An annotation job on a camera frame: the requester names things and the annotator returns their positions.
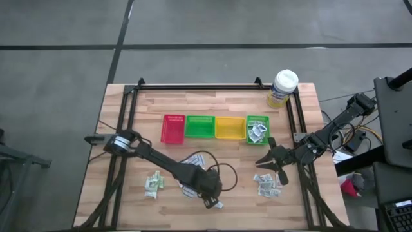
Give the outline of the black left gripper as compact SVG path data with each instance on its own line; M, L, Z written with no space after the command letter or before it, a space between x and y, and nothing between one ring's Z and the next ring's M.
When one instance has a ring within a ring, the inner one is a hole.
M207 209L219 203L217 199L222 191L220 173L216 169L204 170L198 168L195 171L192 188L199 193Z

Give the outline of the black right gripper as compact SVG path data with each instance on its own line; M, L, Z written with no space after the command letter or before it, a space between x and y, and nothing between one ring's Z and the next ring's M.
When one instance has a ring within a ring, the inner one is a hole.
M289 183L286 172L283 167L286 165L286 158L288 150L282 145L277 145L275 138L269 137L268 143L270 145L270 153L267 153L264 157L255 162L257 168L276 170L280 177L283 186Z

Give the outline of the yellow plastic basket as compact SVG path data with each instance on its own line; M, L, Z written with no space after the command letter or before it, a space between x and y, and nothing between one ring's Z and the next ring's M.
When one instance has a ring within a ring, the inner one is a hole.
M215 137L224 140L243 140L247 137L246 118L216 117Z

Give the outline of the white paper sheet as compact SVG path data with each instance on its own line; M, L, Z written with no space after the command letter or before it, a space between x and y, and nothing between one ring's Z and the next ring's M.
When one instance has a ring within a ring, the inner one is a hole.
M348 160L352 157L353 157L352 155L349 155L349 154L341 152L341 151L336 151L332 155L332 159L333 159L334 164L338 164L338 163L340 163L342 161L345 161L345 160Z

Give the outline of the red plastic basket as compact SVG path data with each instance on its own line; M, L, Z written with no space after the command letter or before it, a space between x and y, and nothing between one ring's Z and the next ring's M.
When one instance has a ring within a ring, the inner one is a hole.
M160 141L164 144L183 144L185 119L185 115L164 115Z

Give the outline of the yellow disinfecting wipes canister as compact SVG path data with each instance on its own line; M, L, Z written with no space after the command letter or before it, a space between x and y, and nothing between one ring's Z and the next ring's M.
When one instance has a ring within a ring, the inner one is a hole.
M271 108L283 107L299 84L295 72L289 69L277 73L267 95L267 104Z

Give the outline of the red cloth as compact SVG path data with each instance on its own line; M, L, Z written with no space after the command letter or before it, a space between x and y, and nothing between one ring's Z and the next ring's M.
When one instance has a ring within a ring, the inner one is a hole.
M344 194L347 194L353 198L359 197L359 194L357 190L355 189L355 186L352 184L350 179L345 180L341 185L340 185L341 191Z

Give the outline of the black power supply box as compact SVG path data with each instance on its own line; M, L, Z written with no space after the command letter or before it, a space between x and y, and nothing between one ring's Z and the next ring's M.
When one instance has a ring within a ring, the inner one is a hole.
M366 132L357 130L353 137L343 146L346 151L354 153L357 151L363 140L366 138Z

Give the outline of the black laptop keyboard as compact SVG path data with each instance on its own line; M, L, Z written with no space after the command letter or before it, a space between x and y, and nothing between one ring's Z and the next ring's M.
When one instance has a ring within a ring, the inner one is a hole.
M390 232L412 232L412 199L386 203L382 210Z

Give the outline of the black pole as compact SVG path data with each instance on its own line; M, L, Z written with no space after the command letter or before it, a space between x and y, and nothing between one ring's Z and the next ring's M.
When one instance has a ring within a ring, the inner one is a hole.
M403 86L412 81L412 67L396 78L388 78L388 86L392 90L400 91Z

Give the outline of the grey metal stand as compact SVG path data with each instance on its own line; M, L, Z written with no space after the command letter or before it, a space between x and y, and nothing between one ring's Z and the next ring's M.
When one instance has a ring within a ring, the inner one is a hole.
M22 187L28 172L33 164L47 169L51 166L50 159L43 159L36 155L25 153L8 147L3 142L5 131L0 128L0 182L4 171L7 170L9 195L0 207L0 232L7 232L10 228L12 217L15 215Z

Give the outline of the black aluminium table frame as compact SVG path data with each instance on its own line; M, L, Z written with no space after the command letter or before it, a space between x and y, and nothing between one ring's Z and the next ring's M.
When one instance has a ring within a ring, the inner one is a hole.
M98 133L110 134L116 125L125 126L130 118L133 129L153 143L153 147L176 160L190 153L205 151L205 161L224 163L221 209L207 209L200 198L187 198L170 174L157 198L144 196L147 176L156 171L148 161L132 158L125 162L122 190L110 200L102 225L106 229L148 230L282 230L306 229L310 224L327 225L328 219L315 204L309 192L300 185L300 172L295 165L285 172L289 183L278 197L258 195L255 174L265 170L255 162L263 157L267 146L249 145L245 140L185 139L181 145L160 141L162 121L166 114L215 115L246 117L266 115L270 131L278 144L291 147L293 133L313 132L323 127L323 117L312 83L299 85L299 95L283 108L271 108L267 102L269 84L143 84L131 95L124 96L126 84L110 84L106 88ZM120 115L120 110L135 114Z

